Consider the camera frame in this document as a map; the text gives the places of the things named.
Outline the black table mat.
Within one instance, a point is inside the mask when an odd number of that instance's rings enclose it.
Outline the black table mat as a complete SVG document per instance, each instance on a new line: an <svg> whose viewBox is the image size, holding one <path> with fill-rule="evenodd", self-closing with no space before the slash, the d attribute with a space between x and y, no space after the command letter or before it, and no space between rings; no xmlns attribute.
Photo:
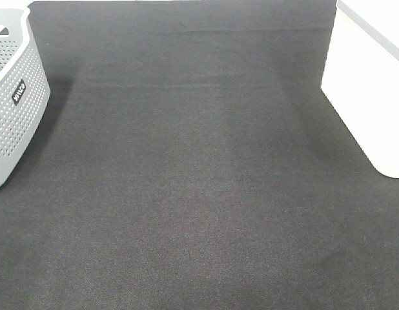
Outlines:
<svg viewBox="0 0 399 310"><path fill-rule="evenodd" d="M0 309L399 309L399 180L320 90L334 1L38 2Z"/></svg>

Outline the white storage bin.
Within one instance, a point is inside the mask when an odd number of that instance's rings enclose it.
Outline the white storage bin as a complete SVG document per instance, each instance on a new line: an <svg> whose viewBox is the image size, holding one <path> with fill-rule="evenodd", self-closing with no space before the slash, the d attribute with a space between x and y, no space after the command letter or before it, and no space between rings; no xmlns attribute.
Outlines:
<svg viewBox="0 0 399 310"><path fill-rule="evenodd" d="M372 166L399 178L399 1L337 1L321 90Z"/></svg>

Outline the grey perforated laundry basket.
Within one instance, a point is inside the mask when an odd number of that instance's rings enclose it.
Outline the grey perforated laundry basket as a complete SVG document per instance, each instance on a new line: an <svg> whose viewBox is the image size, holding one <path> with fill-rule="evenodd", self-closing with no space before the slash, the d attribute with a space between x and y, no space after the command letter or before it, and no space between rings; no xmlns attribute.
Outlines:
<svg viewBox="0 0 399 310"><path fill-rule="evenodd" d="M0 186L43 117L50 87L27 7L0 7Z"/></svg>

